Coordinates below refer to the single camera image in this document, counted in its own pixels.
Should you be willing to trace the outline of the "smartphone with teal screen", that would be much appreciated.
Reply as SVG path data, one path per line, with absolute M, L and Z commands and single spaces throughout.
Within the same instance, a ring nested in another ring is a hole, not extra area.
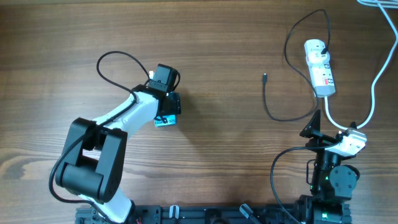
M 167 116 L 158 116 L 154 119 L 155 127 L 173 126 L 177 124 L 177 116 L 175 114 Z

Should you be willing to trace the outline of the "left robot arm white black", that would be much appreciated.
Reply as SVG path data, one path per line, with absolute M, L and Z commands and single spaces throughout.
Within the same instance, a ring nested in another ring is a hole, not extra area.
M 143 85 L 129 89 L 128 98 L 109 113 L 95 119 L 77 118 L 49 178 L 87 203 L 108 223 L 136 222 L 136 206 L 119 185 L 124 169 L 127 140 L 149 121 L 168 123 L 181 113 L 175 92 L 180 73 L 163 64 Z

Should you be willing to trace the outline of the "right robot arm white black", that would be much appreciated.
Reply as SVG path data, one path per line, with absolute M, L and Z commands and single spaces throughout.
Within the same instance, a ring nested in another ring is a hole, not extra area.
M 320 131 L 321 111 L 317 110 L 300 136 L 309 138 L 306 144 L 316 153 L 313 162 L 310 195 L 301 195 L 294 205 L 294 217 L 300 223 L 353 222 L 351 210 L 346 203 L 360 177 L 357 168 L 341 162 L 354 158 L 366 145 L 366 135 L 356 126 L 328 136 Z

